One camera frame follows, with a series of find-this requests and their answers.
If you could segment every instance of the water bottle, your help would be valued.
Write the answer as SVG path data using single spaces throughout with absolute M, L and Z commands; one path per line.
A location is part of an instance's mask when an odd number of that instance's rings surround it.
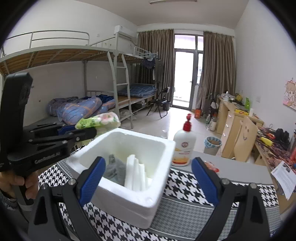
M 205 127 L 207 128 L 207 130 L 209 129 L 210 121 L 211 121 L 211 115 L 209 114 L 209 115 L 207 116 L 206 121 L 205 121 Z

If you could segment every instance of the ceiling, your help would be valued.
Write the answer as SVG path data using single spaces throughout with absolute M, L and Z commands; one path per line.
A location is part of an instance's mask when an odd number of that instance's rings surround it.
M 234 29 L 249 0 L 198 0 L 150 5 L 151 0 L 77 0 L 104 8 L 137 26 L 150 23 L 214 24 Z

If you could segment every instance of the bed ladder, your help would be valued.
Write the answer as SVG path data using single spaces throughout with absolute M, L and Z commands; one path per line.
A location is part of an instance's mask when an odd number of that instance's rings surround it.
M 112 71 L 112 76 L 113 76 L 113 89 L 114 89 L 114 99 L 115 99 L 115 113 L 118 115 L 118 117 L 120 118 L 120 114 L 119 114 L 119 105 L 121 103 L 125 103 L 128 101 L 128 109 L 129 109 L 129 115 L 125 116 L 123 119 L 126 119 L 128 117 L 130 117 L 130 121 L 131 121 L 131 129 L 133 129 L 133 112 L 131 109 L 131 93 L 130 93 L 130 84 L 129 84 L 129 74 L 128 74 L 128 67 L 126 64 L 126 60 L 124 58 L 124 54 L 121 54 L 121 59 L 122 59 L 122 63 L 123 63 L 123 67 L 121 66 L 117 66 L 117 55 L 114 55 L 114 61 L 112 61 L 110 52 L 107 53 L 108 55 L 108 59 L 109 59 L 109 63 L 111 66 L 111 71 Z M 122 83 L 122 84 L 118 84 L 117 83 L 117 70 L 118 69 L 125 69 L 126 71 L 126 83 Z M 127 94 L 128 94 L 128 98 L 127 100 L 123 100 L 118 102 L 118 94 L 117 94 L 117 86 L 121 86 L 121 85 L 126 85 L 127 87 Z

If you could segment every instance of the brown curtain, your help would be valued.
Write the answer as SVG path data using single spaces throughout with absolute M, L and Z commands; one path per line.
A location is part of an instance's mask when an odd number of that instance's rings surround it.
M 166 87 L 170 87 L 168 100 L 173 101 L 174 91 L 174 30 L 154 30 L 140 32 L 138 36 L 138 46 L 152 53 L 158 53 L 158 58 L 163 61 L 163 80 L 157 85 L 157 94 Z M 152 77 L 152 70 L 137 66 L 136 82 L 144 84 L 155 84 Z
M 235 91 L 235 60 L 232 36 L 204 32 L 203 70 L 197 93 L 196 108 L 204 108 L 210 94 Z

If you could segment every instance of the styrofoam box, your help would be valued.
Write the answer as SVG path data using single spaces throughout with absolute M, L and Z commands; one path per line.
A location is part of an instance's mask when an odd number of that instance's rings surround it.
M 102 156 L 108 164 L 110 154 L 123 162 L 129 155 L 135 154 L 145 164 L 147 177 L 152 179 L 150 187 L 134 192 L 103 177 L 91 202 L 124 222 L 147 229 L 160 203 L 174 150 L 174 141 L 117 128 L 97 137 L 70 156 L 67 164 L 77 178 L 97 156 Z

